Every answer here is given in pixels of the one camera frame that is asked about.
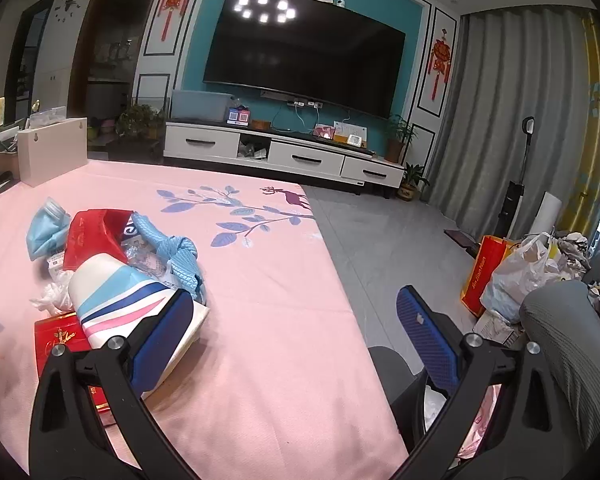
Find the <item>drawer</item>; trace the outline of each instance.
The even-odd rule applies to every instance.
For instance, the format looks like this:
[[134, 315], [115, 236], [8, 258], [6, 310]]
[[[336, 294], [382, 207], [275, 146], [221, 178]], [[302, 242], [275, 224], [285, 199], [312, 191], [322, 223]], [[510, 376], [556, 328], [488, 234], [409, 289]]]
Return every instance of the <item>drawer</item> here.
[[269, 164], [298, 168], [303, 171], [339, 175], [344, 155], [294, 144], [272, 142], [267, 161]]
[[342, 176], [375, 182], [388, 187], [400, 187], [404, 170], [393, 168], [384, 164], [378, 164], [371, 160], [362, 160], [348, 156], [342, 167]]
[[170, 156], [197, 158], [198, 156], [224, 156], [235, 158], [238, 153], [240, 133], [189, 126], [167, 126], [164, 151]]

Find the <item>tv screen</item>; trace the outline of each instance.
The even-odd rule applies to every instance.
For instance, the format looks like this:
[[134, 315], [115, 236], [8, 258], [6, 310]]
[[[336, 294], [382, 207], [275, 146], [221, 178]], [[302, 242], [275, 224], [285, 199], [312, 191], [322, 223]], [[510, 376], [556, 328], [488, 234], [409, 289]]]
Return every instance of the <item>tv screen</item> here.
[[403, 32], [334, 4], [225, 0], [204, 81], [273, 90], [386, 118], [403, 48]]

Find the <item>pink tablecloth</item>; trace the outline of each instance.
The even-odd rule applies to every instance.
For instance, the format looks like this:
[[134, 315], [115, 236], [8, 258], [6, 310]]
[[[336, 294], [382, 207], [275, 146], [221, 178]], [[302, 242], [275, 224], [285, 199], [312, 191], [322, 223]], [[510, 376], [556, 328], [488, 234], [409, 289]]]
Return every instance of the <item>pink tablecloth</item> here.
[[[47, 196], [71, 214], [137, 210], [197, 245], [208, 306], [147, 405], [203, 479], [388, 479], [406, 451], [302, 188], [245, 176], [91, 161], [0, 195], [0, 440], [27, 468], [44, 283], [25, 234]], [[133, 458], [118, 428], [114, 448]]]

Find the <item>black handle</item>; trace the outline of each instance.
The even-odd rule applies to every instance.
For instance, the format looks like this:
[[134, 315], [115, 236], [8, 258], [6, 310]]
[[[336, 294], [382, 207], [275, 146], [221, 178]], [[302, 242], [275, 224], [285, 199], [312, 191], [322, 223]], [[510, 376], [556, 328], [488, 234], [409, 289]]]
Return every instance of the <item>black handle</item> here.
[[204, 144], [205, 146], [214, 146], [216, 142], [214, 140], [200, 140], [200, 139], [185, 139], [189, 144]]
[[312, 162], [313, 164], [322, 164], [319, 158], [309, 158], [307, 156], [291, 155], [295, 160], [302, 160], [303, 162]]
[[380, 178], [386, 178], [385, 174], [382, 173], [376, 173], [375, 171], [369, 171], [369, 170], [362, 170], [362, 173], [366, 173], [368, 175], [373, 175], [373, 176], [379, 176]]

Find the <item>purple deer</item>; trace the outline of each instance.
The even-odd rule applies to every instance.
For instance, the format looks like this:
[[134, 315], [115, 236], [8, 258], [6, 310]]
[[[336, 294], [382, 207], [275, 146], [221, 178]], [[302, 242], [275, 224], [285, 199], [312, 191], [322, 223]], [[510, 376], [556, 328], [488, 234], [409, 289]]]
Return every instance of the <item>purple deer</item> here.
[[273, 186], [261, 187], [260, 188], [265, 195], [273, 195], [276, 193], [284, 193], [286, 197], [286, 203], [291, 205], [299, 205], [305, 209], [311, 210], [309, 207], [309, 200], [306, 195], [298, 195], [293, 191], [287, 191], [286, 189], [277, 189]]

